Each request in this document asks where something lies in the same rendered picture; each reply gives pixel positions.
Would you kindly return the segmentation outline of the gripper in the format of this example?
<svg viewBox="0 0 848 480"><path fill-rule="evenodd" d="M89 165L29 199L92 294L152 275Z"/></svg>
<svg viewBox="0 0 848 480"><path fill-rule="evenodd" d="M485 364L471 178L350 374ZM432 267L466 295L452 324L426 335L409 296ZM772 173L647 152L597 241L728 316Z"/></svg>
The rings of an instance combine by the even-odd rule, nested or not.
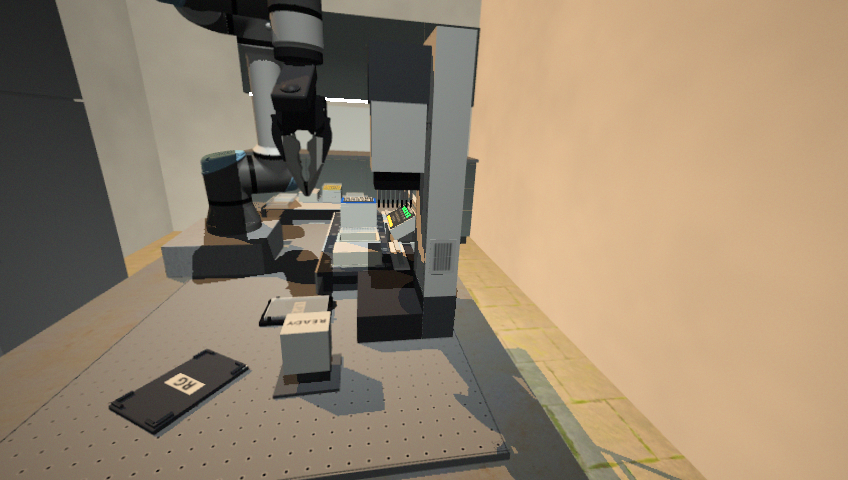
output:
<svg viewBox="0 0 848 480"><path fill-rule="evenodd" d="M282 62L323 64L322 53L300 47L275 47L274 58ZM273 141L303 195L310 196L316 186L332 141L331 118L327 117L327 99L324 96L316 95L315 86L309 112L276 111L276 114L271 114L271 118ZM313 135L312 139L307 142L307 150L311 157L308 167L309 180L307 182L302 176L303 167L299 154L301 145L295 134L297 130L307 130Z"/></svg>

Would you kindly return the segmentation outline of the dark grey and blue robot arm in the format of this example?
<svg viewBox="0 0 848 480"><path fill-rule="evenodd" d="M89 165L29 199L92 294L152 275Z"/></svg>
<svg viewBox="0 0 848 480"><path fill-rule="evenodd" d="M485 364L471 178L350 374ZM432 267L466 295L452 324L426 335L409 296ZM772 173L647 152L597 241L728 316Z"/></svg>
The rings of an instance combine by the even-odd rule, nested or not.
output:
<svg viewBox="0 0 848 480"><path fill-rule="evenodd" d="M297 189L273 141L271 114L309 112L317 82L314 63L286 61L282 67L273 49L324 51L321 0L157 1L174 5L183 17L203 28L237 36L246 53L258 142L254 155L243 150L205 155L201 174L209 204L208 233L232 236L258 230L262 221L251 194ZM184 12L182 7L189 8Z"/></svg>

